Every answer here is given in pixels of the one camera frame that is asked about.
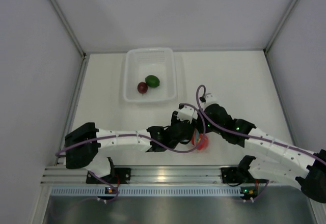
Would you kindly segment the clear zip top bag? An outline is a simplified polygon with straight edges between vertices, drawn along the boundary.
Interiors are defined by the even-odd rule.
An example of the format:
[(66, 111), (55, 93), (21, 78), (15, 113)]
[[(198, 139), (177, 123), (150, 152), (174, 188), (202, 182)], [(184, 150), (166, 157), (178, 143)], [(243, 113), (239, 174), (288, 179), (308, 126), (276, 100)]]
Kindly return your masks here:
[(208, 148), (209, 140), (208, 137), (205, 135), (203, 136), (202, 133), (199, 133), (198, 130), (194, 130), (192, 139), (190, 141), (190, 149), (196, 148), (196, 152), (205, 152)]

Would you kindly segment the fake red apple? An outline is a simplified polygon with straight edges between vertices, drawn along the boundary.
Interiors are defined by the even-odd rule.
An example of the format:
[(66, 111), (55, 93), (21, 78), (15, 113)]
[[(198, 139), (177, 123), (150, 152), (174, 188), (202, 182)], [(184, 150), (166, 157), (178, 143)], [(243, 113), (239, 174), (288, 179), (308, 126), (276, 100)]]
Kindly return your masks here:
[(201, 133), (194, 133), (192, 140), (191, 140), (191, 144), (194, 147), (196, 147), (196, 150), (202, 151), (208, 147), (209, 140), (206, 135), (203, 136), (203, 134), (201, 134)]

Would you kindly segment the fake dark red plum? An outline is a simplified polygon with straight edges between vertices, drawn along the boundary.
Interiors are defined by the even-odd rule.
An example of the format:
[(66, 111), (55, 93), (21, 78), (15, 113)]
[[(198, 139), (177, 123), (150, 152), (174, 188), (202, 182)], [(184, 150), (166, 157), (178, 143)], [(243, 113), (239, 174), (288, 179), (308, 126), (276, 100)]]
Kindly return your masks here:
[(143, 96), (148, 91), (148, 85), (145, 82), (140, 82), (137, 86), (137, 91)]

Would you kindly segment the fake green lime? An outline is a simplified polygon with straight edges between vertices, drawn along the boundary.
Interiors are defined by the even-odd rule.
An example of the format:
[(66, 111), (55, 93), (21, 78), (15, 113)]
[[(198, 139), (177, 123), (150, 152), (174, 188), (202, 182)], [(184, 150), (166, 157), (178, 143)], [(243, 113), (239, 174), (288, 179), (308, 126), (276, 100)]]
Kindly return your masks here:
[(148, 85), (150, 88), (157, 88), (160, 86), (160, 80), (157, 76), (155, 75), (148, 75), (145, 78), (145, 83)]

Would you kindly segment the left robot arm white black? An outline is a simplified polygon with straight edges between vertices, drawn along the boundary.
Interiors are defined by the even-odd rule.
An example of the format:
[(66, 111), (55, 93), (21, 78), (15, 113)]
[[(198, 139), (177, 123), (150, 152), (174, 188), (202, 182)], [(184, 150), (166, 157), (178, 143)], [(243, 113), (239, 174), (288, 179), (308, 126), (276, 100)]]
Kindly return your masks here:
[(179, 143), (187, 144), (194, 133), (197, 112), (185, 106), (174, 111), (169, 126), (151, 126), (138, 131), (109, 131), (87, 122), (65, 136), (65, 166), (86, 169), (102, 182), (115, 177), (111, 154), (114, 151), (160, 153), (171, 151)]

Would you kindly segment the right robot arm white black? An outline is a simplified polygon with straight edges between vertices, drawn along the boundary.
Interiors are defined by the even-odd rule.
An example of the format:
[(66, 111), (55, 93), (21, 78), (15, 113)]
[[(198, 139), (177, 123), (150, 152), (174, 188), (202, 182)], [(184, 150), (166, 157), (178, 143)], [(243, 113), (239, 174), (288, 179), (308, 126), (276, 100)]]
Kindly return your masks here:
[(304, 150), (267, 135), (254, 124), (232, 118), (217, 103), (200, 107), (206, 132), (215, 132), (230, 144), (263, 155), (246, 155), (238, 165), (238, 177), (276, 181), (299, 189), (308, 198), (325, 203), (325, 150)]

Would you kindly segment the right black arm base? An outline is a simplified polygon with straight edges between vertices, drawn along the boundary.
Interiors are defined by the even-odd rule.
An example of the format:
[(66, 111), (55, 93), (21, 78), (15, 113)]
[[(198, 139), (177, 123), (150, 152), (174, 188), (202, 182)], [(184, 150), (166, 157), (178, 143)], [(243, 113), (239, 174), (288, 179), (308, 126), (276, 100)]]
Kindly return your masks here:
[(238, 167), (221, 168), (222, 182), (231, 186), (239, 186), (248, 181), (248, 174)]

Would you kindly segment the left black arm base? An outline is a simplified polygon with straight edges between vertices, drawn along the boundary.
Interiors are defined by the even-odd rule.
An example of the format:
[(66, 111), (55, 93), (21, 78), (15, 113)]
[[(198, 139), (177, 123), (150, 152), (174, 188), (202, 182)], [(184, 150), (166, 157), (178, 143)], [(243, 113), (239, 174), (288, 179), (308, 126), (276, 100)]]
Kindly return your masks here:
[[(114, 172), (110, 175), (101, 177), (101, 179), (110, 184), (128, 184), (131, 178), (131, 168), (128, 167), (118, 167), (114, 169)], [(86, 177), (87, 184), (101, 184), (101, 181), (96, 179), (90, 173)]]

